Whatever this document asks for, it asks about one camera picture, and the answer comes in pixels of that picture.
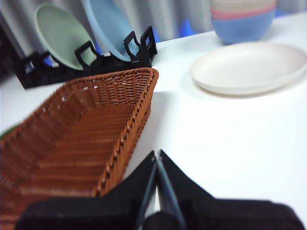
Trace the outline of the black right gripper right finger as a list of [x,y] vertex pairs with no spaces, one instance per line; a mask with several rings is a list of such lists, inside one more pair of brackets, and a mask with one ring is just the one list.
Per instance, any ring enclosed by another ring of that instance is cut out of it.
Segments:
[[205,191],[159,151],[159,176],[166,208],[187,230],[302,230],[287,205],[269,200],[221,199]]

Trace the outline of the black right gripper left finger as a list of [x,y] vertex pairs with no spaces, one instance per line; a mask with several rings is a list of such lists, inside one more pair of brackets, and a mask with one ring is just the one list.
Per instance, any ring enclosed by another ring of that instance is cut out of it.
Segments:
[[33,202],[20,216],[17,230],[134,230],[154,194],[153,151],[125,180],[103,196],[53,197]]

